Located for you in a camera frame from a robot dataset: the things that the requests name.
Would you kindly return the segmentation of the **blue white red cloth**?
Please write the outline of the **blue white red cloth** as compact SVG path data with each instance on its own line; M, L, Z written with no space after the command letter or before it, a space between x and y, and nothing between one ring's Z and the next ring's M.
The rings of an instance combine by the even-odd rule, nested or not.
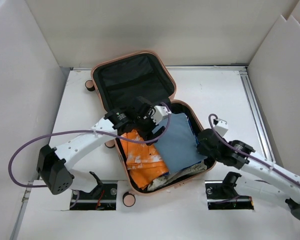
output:
M192 115L187 115L186 119L188 121L190 130L194 136L195 139L195 144L198 146L200 141L198 136L200 135L200 133L204 130L203 127L201 126L201 124L198 122L198 120L192 116Z

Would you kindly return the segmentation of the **grey cloth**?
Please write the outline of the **grey cloth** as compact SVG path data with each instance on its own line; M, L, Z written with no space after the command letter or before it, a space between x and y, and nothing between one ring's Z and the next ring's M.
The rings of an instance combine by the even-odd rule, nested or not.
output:
M184 113L171 115L166 133L154 143L154 147L171 174L191 167L207 158L197 152L196 136L190 127L188 117Z

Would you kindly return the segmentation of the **orange white cloth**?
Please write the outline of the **orange white cloth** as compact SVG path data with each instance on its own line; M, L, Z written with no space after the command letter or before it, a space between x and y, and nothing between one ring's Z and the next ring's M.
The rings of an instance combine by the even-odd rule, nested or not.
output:
M145 189L154 179L169 172L159 152L152 145L120 141L126 168L138 188Z

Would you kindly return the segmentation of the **pink hard-shell suitcase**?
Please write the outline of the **pink hard-shell suitcase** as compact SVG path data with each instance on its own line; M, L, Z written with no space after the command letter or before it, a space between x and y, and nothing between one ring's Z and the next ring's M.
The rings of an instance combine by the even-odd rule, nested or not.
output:
M200 123L187 103L175 99L177 85L159 56L153 51L140 51L100 63L91 70L91 81L91 83L86 83L86 88L91 92L97 92L106 112L129 106L133 99L139 96L152 103L168 98L169 109L173 114L192 115ZM180 177L166 186L148 191L148 186L145 189L139 188L128 173L121 139L108 141L105 146L116 148L129 177L131 190L124 193L122 197L122 202L126 207L132 207L135 204L136 195L148 196L169 187L180 187L192 178L210 171L216 164L214 160L206 158L202 162L207 166L207 170L193 176Z

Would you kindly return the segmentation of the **cream green printed cloth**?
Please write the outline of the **cream green printed cloth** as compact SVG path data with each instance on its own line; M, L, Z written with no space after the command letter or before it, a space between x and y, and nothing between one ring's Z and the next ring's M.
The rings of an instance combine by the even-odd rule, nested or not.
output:
M168 174L168 175L162 175L156 179L154 179L148 186L147 186L147 190L152 192L157 190L160 187L164 187L170 183L172 183L173 181L184 177L184 176L194 176L198 173L201 173L205 170L207 170L208 167L205 165L205 163L203 161L194 164L190 167L187 167L177 173L172 173L172 174Z

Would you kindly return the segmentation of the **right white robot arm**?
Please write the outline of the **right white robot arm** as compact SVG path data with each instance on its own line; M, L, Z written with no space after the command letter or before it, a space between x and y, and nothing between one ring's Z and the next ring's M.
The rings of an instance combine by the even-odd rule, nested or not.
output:
M258 198L282 207L300 220L300 176L267 161L240 140L226 142L214 129L201 131L197 139L200 154L258 178L249 180L240 173L228 172L220 187L225 196Z

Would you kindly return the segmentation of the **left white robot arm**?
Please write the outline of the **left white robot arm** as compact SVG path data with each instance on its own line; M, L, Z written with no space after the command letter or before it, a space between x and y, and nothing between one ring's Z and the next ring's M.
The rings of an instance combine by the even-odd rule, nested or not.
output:
M152 145L167 131L165 126L155 128L163 120L171 119L169 109L170 99L152 103L142 96L136 97L132 104L123 108L109 110L104 117L95 123L91 129L82 130L79 135L66 143L55 147L43 146L39 151L37 172L53 195L59 195L65 190L84 191L90 198L97 198L101 194L101 185L89 181L79 185L79 174L71 169L83 157L105 144L121 139L129 142L124 134L137 131L141 140L137 144Z

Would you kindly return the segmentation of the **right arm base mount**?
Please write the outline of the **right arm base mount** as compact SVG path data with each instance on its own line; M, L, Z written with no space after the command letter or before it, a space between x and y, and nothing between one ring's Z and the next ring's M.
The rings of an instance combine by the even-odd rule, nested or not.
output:
M241 176L229 172L223 180L204 181L209 210L254 210L252 198L235 191L236 182Z

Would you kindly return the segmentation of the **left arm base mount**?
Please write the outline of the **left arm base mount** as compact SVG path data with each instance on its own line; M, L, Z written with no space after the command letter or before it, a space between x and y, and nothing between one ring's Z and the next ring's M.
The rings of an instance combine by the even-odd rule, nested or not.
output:
M115 211L117 206L117 181L102 181L94 172L94 188L90 192L74 190L69 209L71 211Z

